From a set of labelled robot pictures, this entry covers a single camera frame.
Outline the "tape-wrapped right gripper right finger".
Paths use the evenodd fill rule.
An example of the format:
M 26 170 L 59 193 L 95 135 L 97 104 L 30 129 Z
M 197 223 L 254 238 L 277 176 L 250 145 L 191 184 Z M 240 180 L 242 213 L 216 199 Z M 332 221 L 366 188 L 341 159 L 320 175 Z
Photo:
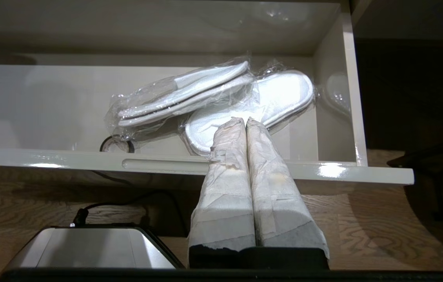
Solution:
M 313 248 L 330 258 L 327 239 L 313 219 L 267 128 L 246 123 L 248 165 L 257 242 L 265 248 Z

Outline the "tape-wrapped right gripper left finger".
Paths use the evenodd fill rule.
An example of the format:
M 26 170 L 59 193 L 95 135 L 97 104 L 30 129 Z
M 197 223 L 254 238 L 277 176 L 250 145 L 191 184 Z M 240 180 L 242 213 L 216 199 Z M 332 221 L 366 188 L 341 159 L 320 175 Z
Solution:
M 245 122 L 233 117 L 214 134 L 189 248 L 241 251 L 256 244 Z

